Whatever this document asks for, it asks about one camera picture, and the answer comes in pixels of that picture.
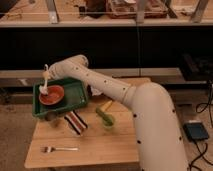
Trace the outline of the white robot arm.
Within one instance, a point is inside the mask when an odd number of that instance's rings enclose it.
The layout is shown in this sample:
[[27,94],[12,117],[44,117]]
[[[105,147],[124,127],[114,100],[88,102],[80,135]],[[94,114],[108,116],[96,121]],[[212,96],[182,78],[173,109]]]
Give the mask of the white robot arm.
[[188,171],[175,106],[160,84],[134,86],[100,74],[88,68],[84,55],[52,64],[49,73],[53,79],[72,77],[83,81],[132,112],[141,171]]

